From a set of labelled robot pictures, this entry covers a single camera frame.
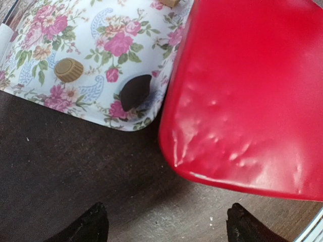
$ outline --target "floral pattern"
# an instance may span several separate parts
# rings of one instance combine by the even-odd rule
[[[15,33],[0,63],[0,90],[118,130],[136,131],[152,122],[193,0],[174,9],[158,0],[20,1],[11,22]],[[63,57],[84,65],[84,75],[73,83],[53,75]],[[120,90],[143,72],[152,75],[150,95],[125,112]]]

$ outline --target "wooden floor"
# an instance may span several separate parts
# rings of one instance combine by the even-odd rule
[[[167,166],[157,130],[158,119],[118,132],[0,92],[0,241],[41,242],[99,201],[111,242],[227,241],[235,202],[293,240],[322,206],[190,183]]]

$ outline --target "dark wooden floor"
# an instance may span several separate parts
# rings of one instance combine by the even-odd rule
[[[321,208],[183,180],[157,129],[118,132],[0,92],[0,241],[42,241],[98,201],[115,242],[226,241],[235,202],[294,239]]]

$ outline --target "red seat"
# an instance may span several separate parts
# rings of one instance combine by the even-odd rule
[[[159,132],[194,182],[323,201],[323,9],[196,1]]]

